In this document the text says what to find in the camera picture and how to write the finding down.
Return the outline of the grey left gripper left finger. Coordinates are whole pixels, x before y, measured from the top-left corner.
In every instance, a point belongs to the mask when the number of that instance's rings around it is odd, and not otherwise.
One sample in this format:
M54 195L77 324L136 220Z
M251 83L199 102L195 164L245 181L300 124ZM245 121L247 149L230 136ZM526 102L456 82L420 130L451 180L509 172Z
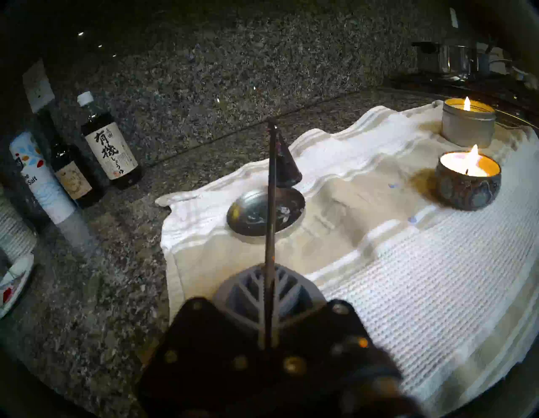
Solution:
M266 337L265 265L258 264L220 284L213 304L247 337Z

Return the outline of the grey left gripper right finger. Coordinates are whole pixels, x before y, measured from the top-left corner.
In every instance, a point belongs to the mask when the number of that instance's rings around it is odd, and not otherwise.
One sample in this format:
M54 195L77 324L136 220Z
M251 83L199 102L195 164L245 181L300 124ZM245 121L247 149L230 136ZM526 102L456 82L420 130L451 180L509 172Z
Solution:
M273 333L285 333L327 304L318 287L309 279L283 265L275 265Z

